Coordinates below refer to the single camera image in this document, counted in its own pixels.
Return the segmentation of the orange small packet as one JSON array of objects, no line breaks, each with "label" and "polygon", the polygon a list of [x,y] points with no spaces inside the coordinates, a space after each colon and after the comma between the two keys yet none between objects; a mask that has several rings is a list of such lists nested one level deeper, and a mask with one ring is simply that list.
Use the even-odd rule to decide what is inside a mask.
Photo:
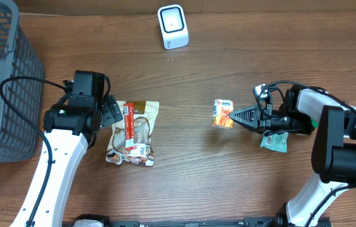
[{"label": "orange small packet", "polygon": [[212,125],[221,128],[232,128],[234,121],[230,118],[230,113],[234,111],[232,100],[216,99],[213,104]]}]

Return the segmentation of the green lid jar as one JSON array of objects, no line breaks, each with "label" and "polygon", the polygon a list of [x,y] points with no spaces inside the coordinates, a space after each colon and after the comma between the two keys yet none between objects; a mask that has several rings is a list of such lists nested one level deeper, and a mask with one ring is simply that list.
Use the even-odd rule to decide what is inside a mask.
[{"label": "green lid jar", "polygon": [[317,128],[319,125],[313,118],[311,118],[311,124],[314,128]]}]

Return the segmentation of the red stick packet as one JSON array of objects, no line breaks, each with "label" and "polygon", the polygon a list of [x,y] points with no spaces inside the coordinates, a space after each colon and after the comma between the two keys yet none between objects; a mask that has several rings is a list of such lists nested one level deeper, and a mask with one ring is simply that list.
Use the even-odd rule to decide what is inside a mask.
[{"label": "red stick packet", "polygon": [[123,105],[125,125],[125,148],[127,151],[136,148],[134,143],[134,104],[127,102]]}]

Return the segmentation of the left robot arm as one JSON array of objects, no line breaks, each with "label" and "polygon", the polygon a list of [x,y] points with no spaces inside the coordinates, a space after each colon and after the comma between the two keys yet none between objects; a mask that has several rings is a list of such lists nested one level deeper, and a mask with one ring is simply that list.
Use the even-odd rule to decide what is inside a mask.
[{"label": "left robot arm", "polygon": [[42,150],[25,200],[13,226],[62,226],[73,179],[97,132],[122,120],[109,77],[75,71],[60,89],[64,95],[44,114]]}]

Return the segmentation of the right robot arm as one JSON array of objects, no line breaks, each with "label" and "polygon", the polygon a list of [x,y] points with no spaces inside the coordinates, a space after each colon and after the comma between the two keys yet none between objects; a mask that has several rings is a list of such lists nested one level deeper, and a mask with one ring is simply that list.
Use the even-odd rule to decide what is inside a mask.
[{"label": "right robot arm", "polygon": [[329,226],[322,214],[342,193],[356,188],[356,107],[325,89],[291,82],[275,110],[272,92],[278,82],[253,89],[256,104],[235,110],[230,118],[251,132],[316,134],[311,153],[313,173],[299,193],[272,218],[246,218],[245,226]]}]

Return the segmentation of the brown snack pouch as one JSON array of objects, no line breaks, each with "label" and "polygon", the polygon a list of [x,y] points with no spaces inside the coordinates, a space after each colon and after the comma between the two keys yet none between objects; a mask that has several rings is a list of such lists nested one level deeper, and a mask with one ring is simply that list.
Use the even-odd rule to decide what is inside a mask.
[{"label": "brown snack pouch", "polygon": [[124,161],[143,166],[153,166],[155,155],[151,147],[151,137],[158,115],[159,103],[152,101],[133,102],[133,142],[136,149],[126,148],[125,120],[112,125],[112,135],[107,147],[105,160],[121,165]]}]

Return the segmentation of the teal wipes packet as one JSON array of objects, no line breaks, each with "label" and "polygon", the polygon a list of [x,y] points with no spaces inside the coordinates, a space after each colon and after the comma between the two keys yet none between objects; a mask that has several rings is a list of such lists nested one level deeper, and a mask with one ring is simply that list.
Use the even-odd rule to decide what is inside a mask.
[{"label": "teal wipes packet", "polygon": [[266,148],[272,151],[286,153],[287,152],[287,139],[288,133],[272,134],[265,136],[263,134],[260,147]]}]

